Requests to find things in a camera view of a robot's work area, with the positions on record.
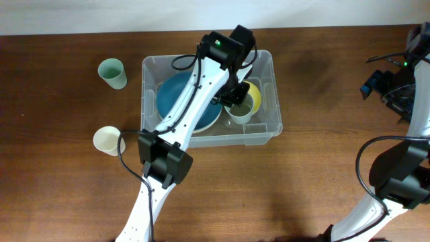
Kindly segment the yellow small bowl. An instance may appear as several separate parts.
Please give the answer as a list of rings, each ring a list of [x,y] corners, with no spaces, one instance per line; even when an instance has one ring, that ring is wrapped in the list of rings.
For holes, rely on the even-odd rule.
[[[258,110],[261,106],[261,102],[262,102],[261,92],[255,84],[253,84],[249,81],[245,81],[245,83],[249,84],[248,94],[253,99],[253,114],[256,114],[258,112]]]

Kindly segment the grey translucent cup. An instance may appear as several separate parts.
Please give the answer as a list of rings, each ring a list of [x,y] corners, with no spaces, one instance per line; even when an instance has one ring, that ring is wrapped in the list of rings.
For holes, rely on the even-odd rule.
[[[236,124],[246,124],[250,121],[253,115],[253,98],[247,94],[241,105],[225,106],[224,109]]]

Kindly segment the dark blue bowl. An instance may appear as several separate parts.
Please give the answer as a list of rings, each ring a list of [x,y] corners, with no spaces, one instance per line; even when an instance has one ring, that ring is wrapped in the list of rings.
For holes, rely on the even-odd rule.
[[[161,119],[164,119],[179,98],[186,86],[191,72],[178,73],[166,80],[157,92],[156,105]],[[222,106],[220,104],[209,104],[202,117],[196,124],[195,129],[203,128],[217,117]]]

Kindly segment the mint green cup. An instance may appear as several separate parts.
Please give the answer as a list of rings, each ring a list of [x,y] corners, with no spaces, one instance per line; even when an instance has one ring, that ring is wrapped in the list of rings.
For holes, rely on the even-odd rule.
[[[113,89],[122,89],[127,85],[123,63],[116,58],[102,61],[97,69],[98,75]]]

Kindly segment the cream cup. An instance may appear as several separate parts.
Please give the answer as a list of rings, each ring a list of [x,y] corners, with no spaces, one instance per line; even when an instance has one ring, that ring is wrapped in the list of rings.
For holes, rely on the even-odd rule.
[[[118,139],[121,132],[114,126],[104,126],[93,135],[94,147],[111,156],[118,155]]]

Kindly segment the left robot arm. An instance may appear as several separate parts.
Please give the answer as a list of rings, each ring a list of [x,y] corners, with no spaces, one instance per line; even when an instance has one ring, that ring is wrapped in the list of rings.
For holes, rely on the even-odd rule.
[[[154,241],[155,221],[173,188],[188,174],[193,159],[187,154],[190,138],[209,104],[241,105],[252,71],[246,63],[257,52],[251,30],[238,25],[229,36],[211,32],[202,37],[189,65],[192,69],[179,98],[153,131],[137,130],[142,174],[132,212],[117,241]]]

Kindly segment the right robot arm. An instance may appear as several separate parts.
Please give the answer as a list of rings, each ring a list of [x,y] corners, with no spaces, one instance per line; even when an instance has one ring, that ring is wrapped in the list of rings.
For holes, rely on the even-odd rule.
[[[355,173],[366,195],[342,221],[330,225],[317,241],[375,241],[393,218],[429,203],[429,22],[408,32],[396,73],[375,71],[361,86],[363,98],[380,94],[386,107],[409,123],[405,136],[379,136],[364,143],[355,159]],[[361,156],[373,143],[395,140],[397,145],[376,157],[365,183]]]

